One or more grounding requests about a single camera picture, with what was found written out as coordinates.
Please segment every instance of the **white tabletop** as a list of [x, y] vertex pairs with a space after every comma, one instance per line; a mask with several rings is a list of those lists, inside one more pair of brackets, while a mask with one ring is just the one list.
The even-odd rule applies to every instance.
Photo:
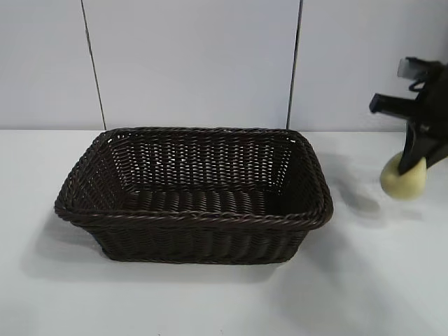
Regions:
[[399, 133], [304, 133], [335, 203], [283, 265], [106, 259], [53, 202], [99, 132], [0, 131], [0, 335], [448, 335], [448, 160], [389, 199]]

